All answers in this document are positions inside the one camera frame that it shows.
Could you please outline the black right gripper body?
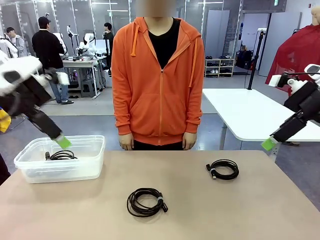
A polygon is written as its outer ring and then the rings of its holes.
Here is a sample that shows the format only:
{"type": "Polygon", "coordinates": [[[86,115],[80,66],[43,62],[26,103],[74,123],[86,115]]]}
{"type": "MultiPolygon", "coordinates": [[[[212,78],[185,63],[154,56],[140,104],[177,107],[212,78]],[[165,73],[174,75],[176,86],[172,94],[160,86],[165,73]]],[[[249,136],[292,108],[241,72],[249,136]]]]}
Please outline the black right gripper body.
{"type": "Polygon", "coordinates": [[[318,85],[307,81],[299,90],[293,93],[284,106],[295,112],[294,116],[307,122],[313,120],[320,122],[320,91],[318,85]]]}

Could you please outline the person's right hand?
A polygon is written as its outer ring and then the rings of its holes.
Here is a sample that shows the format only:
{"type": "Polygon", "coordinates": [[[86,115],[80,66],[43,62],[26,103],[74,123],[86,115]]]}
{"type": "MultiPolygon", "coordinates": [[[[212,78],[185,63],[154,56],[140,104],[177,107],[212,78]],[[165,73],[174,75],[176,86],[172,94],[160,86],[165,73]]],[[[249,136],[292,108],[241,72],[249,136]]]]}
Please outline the person's right hand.
{"type": "Polygon", "coordinates": [[[119,145],[125,151],[132,151],[134,149],[134,138],[131,133],[125,135],[119,135],[119,145]]]}

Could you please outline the person's left hand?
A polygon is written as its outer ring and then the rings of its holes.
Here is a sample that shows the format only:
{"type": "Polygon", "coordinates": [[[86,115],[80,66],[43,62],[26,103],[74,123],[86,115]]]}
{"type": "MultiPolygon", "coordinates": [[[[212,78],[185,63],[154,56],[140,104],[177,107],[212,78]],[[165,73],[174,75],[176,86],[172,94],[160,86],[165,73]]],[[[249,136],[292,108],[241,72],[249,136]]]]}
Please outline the person's left hand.
{"type": "Polygon", "coordinates": [[[197,141],[196,133],[185,132],[182,138],[182,148],[185,151],[191,150],[197,141]]]}

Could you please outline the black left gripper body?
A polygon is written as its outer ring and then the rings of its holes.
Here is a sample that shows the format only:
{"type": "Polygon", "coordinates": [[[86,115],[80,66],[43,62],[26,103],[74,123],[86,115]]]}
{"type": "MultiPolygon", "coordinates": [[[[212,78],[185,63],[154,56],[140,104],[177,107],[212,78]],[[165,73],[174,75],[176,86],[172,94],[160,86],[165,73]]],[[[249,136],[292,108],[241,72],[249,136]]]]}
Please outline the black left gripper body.
{"type": "Polygon", "coordinates": [[[40,77],[41,81],[44,80],[45,85],[47,84],[45,78],[39,75],[32,75],[19,84],[12,92],[5,93],[0,97],[0,107],[9,116],[16,117],[24,114],[27,117],[38,117],[44,114],[38,107],[41,107],[52,98],[38,81],[37,77],[40,77]]]}

